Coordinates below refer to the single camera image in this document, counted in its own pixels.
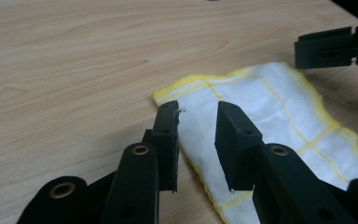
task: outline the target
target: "wood grain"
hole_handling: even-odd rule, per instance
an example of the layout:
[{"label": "wood grain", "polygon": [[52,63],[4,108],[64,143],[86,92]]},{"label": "wood grain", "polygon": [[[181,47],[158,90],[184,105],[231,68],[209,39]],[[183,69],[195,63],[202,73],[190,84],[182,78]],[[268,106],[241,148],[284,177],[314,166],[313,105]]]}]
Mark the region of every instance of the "wood grain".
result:
[{"label": "wood grain", "polygon": [[[0,0],[0,223],[49,180],[89,183],[151,128],[151,93],[190,74],[286,61],[299,35],[358,25],[327,0]],[[305,71],[358,132],[358,67]],[[182,157],[160,223],[222,223]]]}]

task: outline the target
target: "white cloth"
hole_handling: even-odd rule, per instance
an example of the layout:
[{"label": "white cloth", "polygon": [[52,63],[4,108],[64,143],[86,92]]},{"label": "white cloth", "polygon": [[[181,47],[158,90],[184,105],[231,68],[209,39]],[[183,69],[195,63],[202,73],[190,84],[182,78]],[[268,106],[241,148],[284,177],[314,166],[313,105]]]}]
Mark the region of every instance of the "white cloth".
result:
[{"label": "white cloth", "polygon": [[294,149],[320,179],[346,189],[349,181],[358,178],[357,135],[332,119],[322,97],[285,63],[246,67],[226,76],[185,77],[153,97],[157,105],[178,101],[181,148],[226,223],[259,221],[252,192],[227,189],[214,147],[218,101],[238,105],[265,143]]}]

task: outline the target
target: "bolt hole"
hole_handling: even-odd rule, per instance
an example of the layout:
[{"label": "bolt hole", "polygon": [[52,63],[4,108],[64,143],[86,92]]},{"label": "bolt hole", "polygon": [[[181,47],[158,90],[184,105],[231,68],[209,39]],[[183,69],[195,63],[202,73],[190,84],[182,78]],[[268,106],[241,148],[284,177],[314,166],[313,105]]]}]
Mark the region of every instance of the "bolt hole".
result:
[{"label": "bolt hole", "polygon": [[289,152],[285,148],[273,147],[271,151],[278,156],[286,156]]},{"label": "bolt hole", "polygon": [[147,152],[149,152],[149,148],[148,147],[144,147],[144,146],[139,146],[139,147],[135,147],[132,150],[132,154],[140,156],[140,155],[144,155]]},{"label": "bolt hole", "polygon": [[136,214],[136,209],[134,207],[126,206],[120,210],[120,215],[122,217],[133,217],[135,216],[135,214]]},{"label": "bolt hole", "polygon": [[63,182],[50,190],[49,196],[53,199],[60,199],[74,192],[76,185],[71,182]]},{"label": "bolt hole", "polygon": [[331,220],[334,218],[334,215],[332,212],[330,212],[329,210],[325,209],[325,208],[321,208],[318,210],[318,215],[320,217],[322,217],[323,219],[326,220]]}]

